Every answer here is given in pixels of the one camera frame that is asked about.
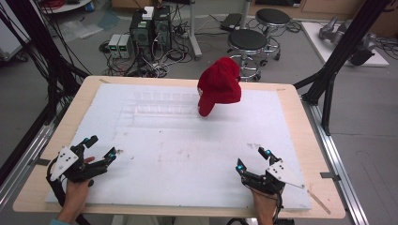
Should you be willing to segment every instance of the red fabric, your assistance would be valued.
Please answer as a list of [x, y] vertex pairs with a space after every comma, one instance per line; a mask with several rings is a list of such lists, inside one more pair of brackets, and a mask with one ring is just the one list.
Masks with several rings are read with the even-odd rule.
[[223, 57], [211, 65], [199, 79], [203, 91], [199, 99], [199, 114], [208, 116], [216, 103], [229, 104], [240, 101], [240, 70], [237, 63]]

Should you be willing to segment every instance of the chair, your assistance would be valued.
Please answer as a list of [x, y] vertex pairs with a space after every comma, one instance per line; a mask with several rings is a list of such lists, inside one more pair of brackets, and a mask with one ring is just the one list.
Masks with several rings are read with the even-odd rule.
[[[274, 59], [279, 60], [281, 57], [281, 44], [274, 37], [271, 37], [270, 33], [272, 31], [271, 29], [287, 26], [287, 24], [290, 22], [290, 17], [278, 9], [263, 8], [255, 13], [255, 19], [258, 21], [258, 23], [266, 27], [266, 29], [263, 31], [263, 34], [267, 39], [267, 47], [264, 50], [267, 55], [266, 58], [260, 62], [260, 65], [263, 67], [268, 62], [269, 53], [278, 51]], [[271, 45], [272, 40], [276, 42], [277, 45]]]
[[[240, 79], [247, 81], [253, 78], [260, 80], [261, 71], [258, 64], [251, 58], [252, 55], [262, 53], [267, 46], [267, 39], [257, 31], [241, 29], [231, 32], [228, 36], [228, 45], [231, 51], [237, 51], [240, 54], [232, 55], [230, 58], [240, 58]], [[254, 63], [254, 67], [248, 67], [248, 60]], [[253, 71], [252, 74], [246, 74], [247, 71]]]

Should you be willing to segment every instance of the white board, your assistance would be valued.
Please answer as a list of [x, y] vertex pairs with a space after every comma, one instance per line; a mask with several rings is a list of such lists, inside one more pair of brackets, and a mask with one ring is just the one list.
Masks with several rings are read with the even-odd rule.
[[[264, 174], [270, 149], [302, 180], [276, 92], [242, 90], [239, 103], [197, 112], [195, 87], [103, 84], [72, 145], [97, 135], [85, 157], [100, 159], [113, 146], [123, 152], [95, 177], [88, 203], [157, 206], [253, 207], [235, 167]], [[49, 194], [48, 202], [56, 202]], [[306, 189], [286, 185], [286, 209], [310, 209]]]
[[[334, 30], [337, 30], [337, 27], [340, 24], [336, 24]], [[304, 28], [305, 34], [310, 39], [313, 44], [316, 53], [321, 58], [323, 63], [328, 61], [331, 53], [336, 47], [333, 45], [328, 39], [320, 39], [319, 38], [319, 29], [324, 26], [324, 24], [316, 23], [316, 22], [302, 22], [302, 26]], [[374, 68], [382, 68], [389, 65], [389, 63], [381, 56], [376, 50], [372, 50], [373, 55], [370, 59], [368, 59], [361, 67], [374, 67]], [[349, 62], [345, 62], [345, 66], [353, 66]]]

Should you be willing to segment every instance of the finger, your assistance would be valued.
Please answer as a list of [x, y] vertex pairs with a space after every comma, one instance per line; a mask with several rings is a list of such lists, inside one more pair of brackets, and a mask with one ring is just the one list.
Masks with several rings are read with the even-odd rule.
[[94, 161], [94, 159], [96, 159], [95, 157], [88, 157], [84, 160], [84, 163], [90, 163], [92, 161]]

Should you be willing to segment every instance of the human hand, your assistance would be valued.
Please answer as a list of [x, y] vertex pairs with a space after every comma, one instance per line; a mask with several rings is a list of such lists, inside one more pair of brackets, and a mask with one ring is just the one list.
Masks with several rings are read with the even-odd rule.
[[277, 195], [260, 193], [255, 189], [252, 189], [252, 195], [258, 225], [273, 225]]
[[[94, 157], [88, 157], [84, 160], [84, 163], [93, 160]], [[73, 183], [68, 180], [64, 206], [56, 219], [71, 224], [82, 213], [88, 195], [89, 182], [90, 180], [85, 180]]]

